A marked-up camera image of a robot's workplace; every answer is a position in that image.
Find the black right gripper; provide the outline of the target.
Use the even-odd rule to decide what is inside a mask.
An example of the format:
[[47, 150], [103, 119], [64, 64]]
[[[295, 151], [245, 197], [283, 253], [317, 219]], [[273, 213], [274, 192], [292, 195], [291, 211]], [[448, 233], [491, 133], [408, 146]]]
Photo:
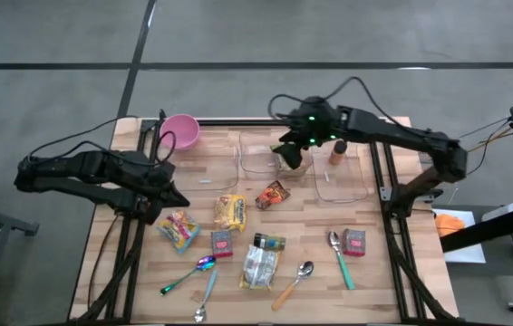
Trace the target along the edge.
[[313, 96], [302, 100], [283, 120], [289, 131], [283, 136], [285, 144], [277, 148], [277, 153], [291, 169], [298, 169], [303, 160], [301, 149], [320, 147], [336, 139], [341, 113], [325, 98]]

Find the colourful blue-edged noodle packet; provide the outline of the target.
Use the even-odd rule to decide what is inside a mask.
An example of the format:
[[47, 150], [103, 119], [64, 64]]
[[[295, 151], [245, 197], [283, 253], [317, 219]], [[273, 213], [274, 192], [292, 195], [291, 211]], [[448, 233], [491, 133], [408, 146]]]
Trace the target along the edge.
[[156, 229], [169, 239], [178, 254], [183, 254], [201, 227], [187, 211], [178, 210], [160, 220]]

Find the orange black snack packet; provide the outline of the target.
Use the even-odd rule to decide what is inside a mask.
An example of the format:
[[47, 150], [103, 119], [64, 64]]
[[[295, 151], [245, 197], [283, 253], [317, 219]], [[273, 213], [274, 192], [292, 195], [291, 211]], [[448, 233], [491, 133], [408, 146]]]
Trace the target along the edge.
[[256, 198], [256, 207], [260, 210], [266, 210], [272, 205], [280, 204], [290, 197], [290, 193], [282, 184], [276, 180], [271, 183]]

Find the orange spice bottle black cap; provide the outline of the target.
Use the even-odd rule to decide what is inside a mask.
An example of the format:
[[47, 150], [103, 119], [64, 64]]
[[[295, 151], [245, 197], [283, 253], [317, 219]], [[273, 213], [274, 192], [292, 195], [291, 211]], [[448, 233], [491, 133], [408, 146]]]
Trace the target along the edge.
[[347, 150], [347, 143], [343, 140], [337, 140], [328, 159], [328, 162], [333, 166], [338, 166], [342, 163]]

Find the yellow noodle packet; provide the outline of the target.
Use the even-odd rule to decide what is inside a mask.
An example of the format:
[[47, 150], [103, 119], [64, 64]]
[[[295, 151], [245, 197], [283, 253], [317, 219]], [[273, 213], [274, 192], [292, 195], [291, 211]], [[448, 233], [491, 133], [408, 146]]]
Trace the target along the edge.
[[247, 198], [241, 195], [224, 195], [216, 200], [214, 222], [222, 230], [243, 232], [247, 224]]

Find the red plastic container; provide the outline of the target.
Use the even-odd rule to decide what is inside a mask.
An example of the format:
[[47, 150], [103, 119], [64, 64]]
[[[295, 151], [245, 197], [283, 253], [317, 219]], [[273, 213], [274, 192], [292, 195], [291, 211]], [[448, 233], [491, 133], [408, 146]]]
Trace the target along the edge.
[[212, 254], [217, 258], [233, 255], [232, 235], [228, 230], [211, 233]]

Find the iridescent rainbow spoon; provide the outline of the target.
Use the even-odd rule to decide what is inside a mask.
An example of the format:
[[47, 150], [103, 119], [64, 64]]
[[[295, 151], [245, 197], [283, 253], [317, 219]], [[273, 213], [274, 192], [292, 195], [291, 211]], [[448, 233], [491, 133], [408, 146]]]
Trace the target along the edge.
[[163, 287], [160, 290], [160, 294], [162, 296], [164, 296], [167, 293], [171, 292], [180, 283], [182, 283], [184, 280], [186, 280], [188, 277], [190, 277], [195, 272], [203, 272], [203, 271], [211, 269], [216, 264], [216, 260], [217, 260], [217, 258], [214, 255], [208, 255], [208, 256], [204, 256], [204, 257], [200, 258], [197, 261], [195, 267], [190, 272], [188, 272], [184, 276], [180, 277], [177, 281], [174, 281], [173, 283], [170, 283], [169, 285]]

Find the light-blue handled spoon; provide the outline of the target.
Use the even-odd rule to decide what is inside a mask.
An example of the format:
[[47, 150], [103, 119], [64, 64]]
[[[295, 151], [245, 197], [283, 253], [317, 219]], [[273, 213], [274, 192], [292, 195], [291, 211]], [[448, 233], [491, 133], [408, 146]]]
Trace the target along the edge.
[[208, 302], [210, 294], [213, 291], [213, 288], [214, 288], [214, 285], [216, 283], [217, 277], [218, 277], [218, 271], [216, 269], [214, 269], [211, 272], [211, 275], [209, 277], [203, 301], [200, 304], [200, 306], [195, 310], [194, 322], [196, 322], [196, 323], [201, 323], [201, 322], [203, 322], [207, 318], [206, 304]]

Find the patterned smoked paprika tin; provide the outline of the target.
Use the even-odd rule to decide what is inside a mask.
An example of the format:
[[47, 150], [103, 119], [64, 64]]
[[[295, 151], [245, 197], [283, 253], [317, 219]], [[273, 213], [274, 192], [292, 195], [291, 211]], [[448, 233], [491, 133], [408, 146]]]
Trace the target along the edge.
[[346, 228], [343, 232], [343, 254], [350, 256], [365, 256], [366, 238], [365, 232]]

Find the teal handled spoon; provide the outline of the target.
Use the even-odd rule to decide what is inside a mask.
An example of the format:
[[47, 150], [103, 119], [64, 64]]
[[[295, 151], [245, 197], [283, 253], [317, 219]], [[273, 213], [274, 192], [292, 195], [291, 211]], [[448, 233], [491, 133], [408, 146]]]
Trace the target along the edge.
[[353, 283], [353, 279], [350, 275], [350, 272], [349, 272], [349, 269], [344, 261], [344, 258], [343, 258], [343, 254], [342, 254], [342, 251], [341, 251], [341, 243], [340, 243], [340, 240], [339, 240], [339, 237], [337, 235], [337, 233], [335, 231], [329, 231], [328, 232], [328, 236], [327, 236], [327, 240], [328, 240], [328, 243], [329, 245], [334, 249], [335, 251], [335, 255], [336, 255], [336, 258], [337, 258], [337, 261], [339, 263], [339, 266], [340, 266], [340, 269], [341, 269], [341, 272], [342, 272], [342, 275], [343, 275], [343, 278], [344, 278], [344, 283], [346, 285], [346, 288], [348, 290], [354, 290], [355, 289], [355, 286], [354, 286], [354, 283]]

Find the clear plastic bin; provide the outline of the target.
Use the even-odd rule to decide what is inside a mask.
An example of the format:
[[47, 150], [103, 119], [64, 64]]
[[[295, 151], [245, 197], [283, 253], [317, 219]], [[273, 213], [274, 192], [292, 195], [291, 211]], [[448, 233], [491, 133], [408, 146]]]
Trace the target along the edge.
[[316, 200], [319, 206], [352, 206], [370, 195], [363, 180], [359, 146], [348, 143], [338, 166], [328, 162], [333, 147], [331, 142], [311, 150]]
[[238, 148], [232, 144], [198, 145], [176, 150], [169, 159], [179, 191], [208, 192], [234, 188], [239, 180]]
[[[280, 128], [250, 129], [239, 133], [238, 142], [241, 151], [239, 163], [248, 178], [300, 178], [277, 175], [276, 155], [271, 151], [270, 146], [280, 144], [278, 139], [285, 133], [286, 129]], [[309, 153], [308, 155], [312, 165], [312, 157]]]

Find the green-label spice jar black cap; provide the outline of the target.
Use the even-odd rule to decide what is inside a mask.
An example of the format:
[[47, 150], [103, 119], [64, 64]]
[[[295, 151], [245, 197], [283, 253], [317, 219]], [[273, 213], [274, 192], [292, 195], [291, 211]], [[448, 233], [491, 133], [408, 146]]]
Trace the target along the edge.
[[280, 252], [286, 247], [284, 237], [255, 233], [253, 246], [267, 251]]

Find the orange object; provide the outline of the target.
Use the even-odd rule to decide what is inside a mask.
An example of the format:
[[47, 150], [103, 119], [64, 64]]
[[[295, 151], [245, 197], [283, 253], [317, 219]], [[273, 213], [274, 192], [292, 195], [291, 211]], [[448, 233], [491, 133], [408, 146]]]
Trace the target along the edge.
[[464, 222], [452, 215], [437, 214], [434, 221], [440, 238], [465, 228]]

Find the white paper sheet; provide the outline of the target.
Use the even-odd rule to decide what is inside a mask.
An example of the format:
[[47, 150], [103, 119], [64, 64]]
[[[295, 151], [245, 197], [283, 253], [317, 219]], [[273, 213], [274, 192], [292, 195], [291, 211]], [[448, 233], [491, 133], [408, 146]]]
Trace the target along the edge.
[[[465, 227], [473, 226], [476, 224], [474, 215], [470, 211], [449, 210], [434, 208], [433, 211], [437, 217], [443, 215], [455, 217], [460, 220]], [[447, 263], [459, 264], [484, 264], [486, 262], [485, 255], [480, 244], [474, 244], [459, 250], [450, 251], [444, 254]]]

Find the white plastic container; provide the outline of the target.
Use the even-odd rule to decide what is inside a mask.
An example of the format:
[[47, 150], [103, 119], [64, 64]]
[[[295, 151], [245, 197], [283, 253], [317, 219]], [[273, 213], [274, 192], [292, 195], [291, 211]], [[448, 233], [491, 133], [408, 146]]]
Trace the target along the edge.
[[489, 220], [494, 219], [499, 216], [506, 215], [511, 212], [513, 212], [513, 203], [510, 203], [510, 204], [507, 204], [504, 206], [500, 206], [499, 208], [496, 208], [494, 210], [491, 210], [491, 211], [485, 213], [481, 217], [481, 221], [486, 222], [486, 221], [489, 221]]

